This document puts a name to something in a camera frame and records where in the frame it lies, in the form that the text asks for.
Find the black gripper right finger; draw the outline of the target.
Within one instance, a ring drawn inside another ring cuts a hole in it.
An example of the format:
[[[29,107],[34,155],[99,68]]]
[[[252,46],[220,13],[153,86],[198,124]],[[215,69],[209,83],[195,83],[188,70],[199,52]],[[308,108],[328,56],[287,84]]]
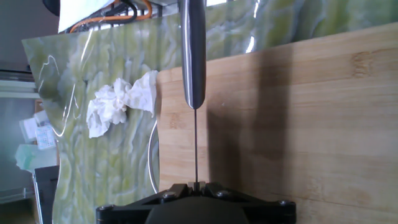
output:
[[[213,182],[201,188],[201,195],[234,205],[249,223],[295,223],[295,202],[265,201]]]

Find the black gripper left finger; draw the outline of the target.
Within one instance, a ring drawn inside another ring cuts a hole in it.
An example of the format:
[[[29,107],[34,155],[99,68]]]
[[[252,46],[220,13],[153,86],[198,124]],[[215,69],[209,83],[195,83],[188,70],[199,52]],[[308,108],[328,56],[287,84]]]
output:
[[[173,184],[171,188],[128,205],[107,204],[96,209],[96,224],[145,223],[150,212],[174,200],[190,196],[192,188],[187,184]]]

